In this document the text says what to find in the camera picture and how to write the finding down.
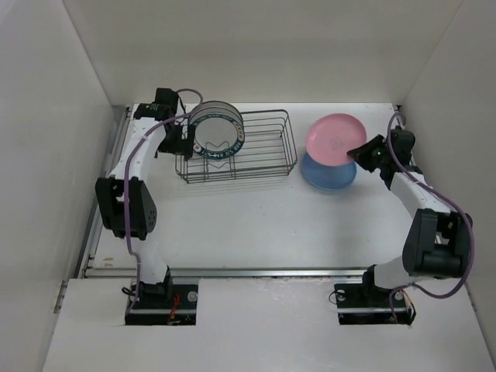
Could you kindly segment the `pink plastic plate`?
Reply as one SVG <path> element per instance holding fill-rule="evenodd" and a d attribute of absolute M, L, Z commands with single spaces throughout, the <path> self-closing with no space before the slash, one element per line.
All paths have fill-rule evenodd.
<path fill-rule="evenodd" d="M 309 128 L 305 149 L 317 163 L 330 167 L 351 163 L 348 152 L 367 142 L 367 131 L 356 117 L 334 113 L 318 119 Z"/>

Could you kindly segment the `blue plastic plate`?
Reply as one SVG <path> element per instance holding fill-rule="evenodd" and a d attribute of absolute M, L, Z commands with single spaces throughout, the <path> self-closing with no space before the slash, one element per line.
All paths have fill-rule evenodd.
<path fill-rule="evenodd" d="M 323 191 L 336 191 L 349 187 L 357 175 L 354 162 L 340 166 L 326 166 L 314 161 L 305 153 L 301 162 L 301 174 L 311 186 Z"/>

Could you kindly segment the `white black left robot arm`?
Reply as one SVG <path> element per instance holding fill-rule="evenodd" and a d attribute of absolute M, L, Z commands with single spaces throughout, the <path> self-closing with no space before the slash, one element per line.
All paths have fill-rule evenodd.
<path fill-rule="evenodd" d="M 159 153 L 193 155 L 195 128 L 188 125 L 191 113 L 181 99 L 193 93 L 203 102 L 201 93 L 192 88 L 158 88 L 151 103 L 140 103 L 130 118 L 129 138 L 115 167 L 95 183 L 95 192 L 103 225 L 117 238 L 124 239 L 130 256 L 136 260 L 136 284 L 125 291 L 132 301 L 140 299 L 143 281 L 142 254 L 133 241 L 144 241 L 155 228 L 157 207 L 146 179 L 152 160 Z"/>

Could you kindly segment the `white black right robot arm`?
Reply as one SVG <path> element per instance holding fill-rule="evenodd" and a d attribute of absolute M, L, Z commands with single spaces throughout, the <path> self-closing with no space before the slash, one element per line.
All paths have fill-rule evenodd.
<path fill-rule="evenodd" d="M 397 288 L 418 287 L 430 279 L 456 278 L 460 289 L 474 261 L 471 217 L 426 184 L 411 164 L 414 145 L 413 133 L 395 128 L 347 153 L 364 170 L 379 170 L 387 189 L 412 217 L 401 256 L 363 274 L 359 296 L 368 305 L 377 305 Z"/>

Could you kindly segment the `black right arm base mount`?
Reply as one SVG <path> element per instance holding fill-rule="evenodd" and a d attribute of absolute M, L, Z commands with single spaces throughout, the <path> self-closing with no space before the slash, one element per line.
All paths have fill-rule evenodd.
<path fill-rule="evenodd" d="M 411 325 L 417 315 L 403 291 L 368 289 L 363 283 L 334 284 L 338 321 L 341 326 Z"/>

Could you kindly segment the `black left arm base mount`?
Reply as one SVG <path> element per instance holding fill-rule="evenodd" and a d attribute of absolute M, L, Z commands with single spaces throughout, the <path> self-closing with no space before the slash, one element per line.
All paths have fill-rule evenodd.
<path fill-rule="evenodd" d="M 197 284 L 140 284 L 139 301 L 125 315 L 127 326 L 194 326 Z"/>

